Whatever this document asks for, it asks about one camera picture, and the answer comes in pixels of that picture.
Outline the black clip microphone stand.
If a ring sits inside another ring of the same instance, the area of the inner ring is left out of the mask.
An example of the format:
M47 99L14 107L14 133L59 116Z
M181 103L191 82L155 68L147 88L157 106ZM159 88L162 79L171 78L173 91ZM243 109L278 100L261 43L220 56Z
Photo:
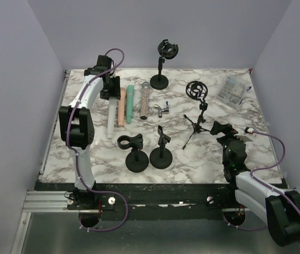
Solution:
M150 162L157 169L166 169L171 165L173 160L171 151L166 148L166 144L171 141L171 137L164 134L161 125L158 126L158 134L159 147L153 149L150 153Z

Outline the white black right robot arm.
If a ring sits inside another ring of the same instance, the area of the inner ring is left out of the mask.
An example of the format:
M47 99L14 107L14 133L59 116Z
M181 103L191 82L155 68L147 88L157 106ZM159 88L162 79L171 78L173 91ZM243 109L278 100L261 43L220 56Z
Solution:
M271 238L281 247L300 243L300 193L281 189L255 176L245 165L246 142L231 124L214 121L211 135L222 133L222 164L225 179L235 189L224 193L229 207L247 207L267 226Z

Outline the mint green microphone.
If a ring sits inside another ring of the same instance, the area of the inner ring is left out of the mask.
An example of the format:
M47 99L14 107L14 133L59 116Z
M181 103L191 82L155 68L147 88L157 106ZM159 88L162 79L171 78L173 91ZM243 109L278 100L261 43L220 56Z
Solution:
M126 88L126 122L130 124L133 118L133 98L134 86L128 85Z

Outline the pink microphone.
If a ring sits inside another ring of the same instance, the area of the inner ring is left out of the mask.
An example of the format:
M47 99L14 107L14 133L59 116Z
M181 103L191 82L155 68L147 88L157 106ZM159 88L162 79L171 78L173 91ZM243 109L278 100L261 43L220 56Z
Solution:
M118 127L124 127L126 89L121 87L121 98L118 103Z

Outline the glitter microphone silver mesh head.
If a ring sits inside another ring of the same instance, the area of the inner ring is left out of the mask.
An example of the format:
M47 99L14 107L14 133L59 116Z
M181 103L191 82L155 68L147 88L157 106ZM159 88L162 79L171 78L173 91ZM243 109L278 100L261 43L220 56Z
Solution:
M149 94L150 94L150 84L148 82L144 82L142 84L141 109L140 109L140 119L142 120L146 120L148 118Z

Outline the black ring-clip microphone stand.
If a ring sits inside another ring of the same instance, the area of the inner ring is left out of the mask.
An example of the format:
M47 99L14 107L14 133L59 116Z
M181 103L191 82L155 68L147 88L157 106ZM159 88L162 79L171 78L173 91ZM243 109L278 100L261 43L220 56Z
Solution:
M142 134L138 134L134 137L122 135L118 137L117 145L122 150L127 150L131 148L131 152L127 155L125 159L125 165L129 171L133 173L141 173L148 167L148 155L142 151Z

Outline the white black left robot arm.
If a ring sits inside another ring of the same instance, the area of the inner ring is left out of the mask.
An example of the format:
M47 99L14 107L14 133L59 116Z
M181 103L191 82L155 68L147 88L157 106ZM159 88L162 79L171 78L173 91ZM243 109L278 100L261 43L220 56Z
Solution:
M95 129L90 109L97 96L108 100L112 109L121 98L120 77L113 76L114 61L107 55L99 55L95 66L84 71L84 83L75 99L59 109L59 125L62 140L72 156L75 187L69 196L72 205L94 208L98 197L90 161L90 147Z

